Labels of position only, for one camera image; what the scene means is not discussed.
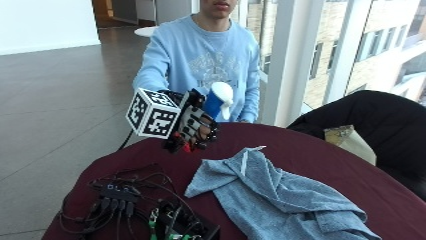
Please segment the floor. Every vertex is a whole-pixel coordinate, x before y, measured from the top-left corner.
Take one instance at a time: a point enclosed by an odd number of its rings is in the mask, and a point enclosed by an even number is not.
[[[134,29],[100,29],[101,45],[0,56],[0,240],[41,239],[81,171],[130,131],[147,44]]]

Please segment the light blue cloth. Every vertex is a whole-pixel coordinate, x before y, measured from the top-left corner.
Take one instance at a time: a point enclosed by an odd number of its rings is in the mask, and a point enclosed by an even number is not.
[[[258,149],[202,160],[185,196],[207,191],[249,239],[380,239],[338,191],[275,168]]]

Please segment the man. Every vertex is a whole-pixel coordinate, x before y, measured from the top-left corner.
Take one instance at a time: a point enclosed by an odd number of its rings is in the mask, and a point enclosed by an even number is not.
[[[133,88],[207,95],[214,82],[233,88],[230,117],[217,122],[250,122],[258,116],[259,49],[253,34],[229,19],[237,0],[199,0],[199,12],[161,24],[143,53]]]

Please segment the round table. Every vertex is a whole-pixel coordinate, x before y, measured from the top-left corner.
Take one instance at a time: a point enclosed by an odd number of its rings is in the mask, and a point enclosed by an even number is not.
[[[221,160],[233,157],[245,147],[266,146],[262,152],[275,167],[325,183],[354,202],[367,214],[366,226],[382,239],[426,239],[424,202],[380,169],[355,155],[283,128],[223,123],[219,129],[218,140],[203,151],[170,154],[161,148],[162,140],[146,139],[97,159],[81,173],[65,204],[66,212],[74,216],[86,213],[96,198],[88,182],[101,176],[157,163],[170,177],[178,195],[183,196],[201,159]],[[182,198],[199,215],[219,225],[219,239],[246,239],[211,192],[190,199]],[[90,239],[115,239],[114,230],[114,227],[106,227]],[[72,240],[78,236],[65,233],[54,218],[42,239]]]

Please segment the office chair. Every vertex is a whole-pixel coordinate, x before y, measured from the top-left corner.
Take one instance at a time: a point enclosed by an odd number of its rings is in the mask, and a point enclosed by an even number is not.
[[[376,167],[426,201],[426,108],[378,91],[358,91],[287,126],[323,139],[323,129],[352,125],[376,155]]]

